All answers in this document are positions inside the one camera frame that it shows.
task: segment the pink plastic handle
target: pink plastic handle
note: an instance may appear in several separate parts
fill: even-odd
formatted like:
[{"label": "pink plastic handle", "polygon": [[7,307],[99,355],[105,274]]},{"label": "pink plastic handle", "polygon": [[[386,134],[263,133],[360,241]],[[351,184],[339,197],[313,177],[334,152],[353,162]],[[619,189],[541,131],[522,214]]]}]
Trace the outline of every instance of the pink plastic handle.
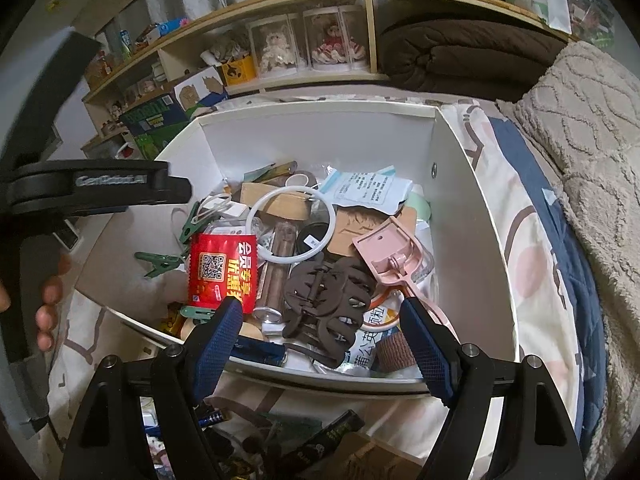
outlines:
[{"label": "pink plastic handle", "polygon": [[446,316],[446,314],[442,311],[442,309],[435,303],[433,303],[433,301],[431,301],[429,298],[427,298],[414,282],[412,282],[411,280],[404,280],[404,282],[409,291],[424,305],[425,309],[430,314],[431,319],[433,319],[436,323],[440,323],[446,326],[449,330],[451,330],[453,337],[460,341],[460,339],[458,338],[458,334],[456,334],[456,331],[453,329],[453,325],[449,321],[449,318]]}]

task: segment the doll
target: doll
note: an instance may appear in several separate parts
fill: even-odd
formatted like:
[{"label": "doll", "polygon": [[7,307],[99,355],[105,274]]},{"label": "doll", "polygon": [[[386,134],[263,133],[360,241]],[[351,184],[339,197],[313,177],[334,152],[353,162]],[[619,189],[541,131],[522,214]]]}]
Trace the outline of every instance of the doll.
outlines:
[{"label": "doll", "polygon": [[[357,44],[353,37],[349,39],[349,54],[351,60],[359,61],[366,55],[365,48]],[[325,37],[322,45],[318,46],[311,53],[311,57],[315,62],[321,64],[338,64],[346,63],[347,53],[345,52],[340,27],[336,24],[330,25],[325,30]]]},{"label": "doll", "polygon": [[260,72],[263,74],[280,68],[288,68],[296,64],[296,56],[287,41],[284,32],[270,32],[266,37],[266,45],[262,49]]}]

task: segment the human hand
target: human hand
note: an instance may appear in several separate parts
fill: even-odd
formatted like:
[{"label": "human hand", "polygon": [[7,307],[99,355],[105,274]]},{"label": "human hand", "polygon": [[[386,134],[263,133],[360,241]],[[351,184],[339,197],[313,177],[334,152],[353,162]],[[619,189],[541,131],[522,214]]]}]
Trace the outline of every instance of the human hand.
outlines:
[{"label": "human hand", "polygon": [[[68,256],[62,256],[58,263],[58,276],[51,276],[42,285],[43,305],[36,312],[36,325],[38,327],[38,348],[43,352],[53,348],[52,330],[58,325],[58,312],[56,304],[62,299],[62,280],[60,276],[68,272],[71,260]],[[0,282],[0,312],[4,312],[11,306],[11,300],[2,282]]]}]

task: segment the qr code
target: qr code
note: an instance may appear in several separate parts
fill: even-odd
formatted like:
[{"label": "qr code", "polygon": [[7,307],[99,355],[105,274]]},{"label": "qr code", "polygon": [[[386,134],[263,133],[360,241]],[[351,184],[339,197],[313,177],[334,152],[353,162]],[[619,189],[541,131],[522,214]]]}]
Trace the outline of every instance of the qr code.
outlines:
[{"label": "qr code", "polygon": [[202,253],[198,266],[198,279],[208,282],[223,282],[226,256],[219,253]]}]

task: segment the white storage box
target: white storage box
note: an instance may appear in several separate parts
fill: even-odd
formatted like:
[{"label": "white storage box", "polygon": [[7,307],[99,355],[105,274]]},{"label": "white storage box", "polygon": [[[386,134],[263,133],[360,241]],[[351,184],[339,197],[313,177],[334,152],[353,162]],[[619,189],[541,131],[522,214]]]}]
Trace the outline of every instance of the white storage box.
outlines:
[{"label": "white storage box", "polygon": [[[398,176],[424,188],[431,205],[431,237],[438,304],[461,342],[514,360],[518,335],[502,251],[482,191],[466,155],[435,107],[396,102],[319,101],[265,104],[217,112],[191,122],[159,155],[171,174],[190,179],[193,200],[223,175],[274,161],[300,168],[330,164],[344,171],[377,171],[393,164]],[[76,288],[163,345],[179,342],[158,332],[167,303],[185,297],[184,274],[145,279],[135,251],[179,254],[174,233],[191,205],[135,206],[115,214],[96,242]],[[289,352],[286,365],[298,362]],[[287,387],[352,394],[424,393],[420,379],[355,378],[277,368],[232,358],[227,370]]]}]

